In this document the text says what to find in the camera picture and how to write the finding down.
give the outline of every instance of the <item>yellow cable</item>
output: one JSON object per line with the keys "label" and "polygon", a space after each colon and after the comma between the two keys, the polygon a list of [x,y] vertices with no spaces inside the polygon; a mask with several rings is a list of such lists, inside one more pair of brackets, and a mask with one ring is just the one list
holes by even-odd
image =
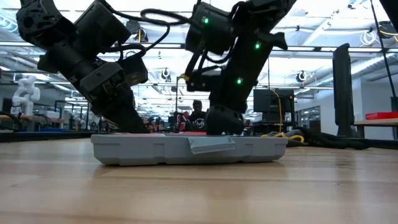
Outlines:
{"label": "yellow cable", "polygon": [[272,91],[276,95],[276,97],[278,97],[278,102],[279,102],[279,133],[281,133],[282,132],[282,105],[280,103],[280,98],[279,98],[278,93],[276,93],[274,90],[271,90],[271,89],[270,89],[270,91]]}
{"label": "yellow cable", "polygon": [[270,137],[272,137],[272,138],[287,138],[290,140],[298,140],[299,139],[301,143],[304,143],[303,136],[295,135],[295,136],[287,137],[285,135],[285,133],[282,132],[282,104],[280,103],[280,97],[276,91],[271,90],[271,89],[270,89],[270,91],[272,91],[276,95],[276,97],[278,98],[278,102],[279,102],[279,134],[276,134],[274,136],[268,136],[266,134],[263,134],[261,137],[263,137],[263,138],[270,138]]}
{"label": "yellow cable", "polygon": [[387,34],[387,35],[398,35],[398,33],[393,34],[393,33],[384,32],[384,31],[381,31],[381,30],[380,30],[380,33]]}
{"label": "yellow cable", "polygon": [[295,135],[295,136],[287,137],[287,136],[285,135],[285,133],[279,133],[279,134],[276,134],[276,135],[274,135],[274,136],[268,136],[268,135],[266,135],[266,134],[263,134],[261,137],[262,137],[262,138],[287,138],[287,139],[295,140],[295,141],[297,141],[297,140],[299,139],[301,143],[304,143],[304,137],[303,137],[303,136],[300,136],[300,135]]}

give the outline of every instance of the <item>window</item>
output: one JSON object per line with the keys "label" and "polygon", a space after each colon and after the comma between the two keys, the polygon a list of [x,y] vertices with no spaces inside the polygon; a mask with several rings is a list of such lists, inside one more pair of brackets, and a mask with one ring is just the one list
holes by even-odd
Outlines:
{"label": "window", "polygon": [[321,132],[321,108],[319,106],[296,111],[295,115],[300,127]]}

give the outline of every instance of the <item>desk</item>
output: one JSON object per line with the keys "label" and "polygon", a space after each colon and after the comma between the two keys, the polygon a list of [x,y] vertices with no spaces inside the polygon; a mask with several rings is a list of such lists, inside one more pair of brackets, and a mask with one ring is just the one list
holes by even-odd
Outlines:
{"label": "desk", "polygon": [[0,223],[396,223],[398,151],[105,167],[89,139],[0,144]]}
{"label": "desk", "polygon": [[398,118],[355,121],[356,131],[365,138],[365,127],[398,127]]}
{"label": "desk", "polygon": [[[26,131],[33,132],[35,131],[35,123],[41,123],[41,122],[46,122],[46,119],[41,116],[26,116],[22,115],[19,118],[22,122],[27,123],[27,128]],[[60,118],[49,118],[53,123],[60,123],[62,127],[63,119]],[[12,119],[6,115],[0,115],[0,121],[10,121],[12,122]]]}

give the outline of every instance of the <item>black monitor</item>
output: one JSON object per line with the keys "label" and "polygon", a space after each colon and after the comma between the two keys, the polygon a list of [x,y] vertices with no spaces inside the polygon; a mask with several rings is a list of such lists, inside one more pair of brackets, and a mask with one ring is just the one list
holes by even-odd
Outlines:
{"label": "black monitor", "polygon": [[338,136],[352,137],[354,125],[353,85],[349,44],[333,52],[333,92],[335,97],[335,123]]}
{"label": "black monitor", "polygon": [[[282,115],[294,113],[294,91],[275,90],[279,95]],[[254,112],[262,113],[264,120],[279,121],[279,100],[270,90],[254,90]]]}
{"label": "black monitor", "polygon": [[[293,90],[275,90],[279,95],[282,111],[291,112],[291,100],[294,100]],[[275,93],[270,90],[254,90],[254,112],[276,112],[279,113],[279,101]]]}

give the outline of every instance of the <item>red box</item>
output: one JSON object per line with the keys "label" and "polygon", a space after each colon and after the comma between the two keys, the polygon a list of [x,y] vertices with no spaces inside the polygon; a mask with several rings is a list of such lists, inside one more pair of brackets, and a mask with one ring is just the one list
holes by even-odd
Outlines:
{"label": "red box", "polygon": [[365,116],[366,119],[392,119],[398,118],[398,112],[377,112],[370,113]]}

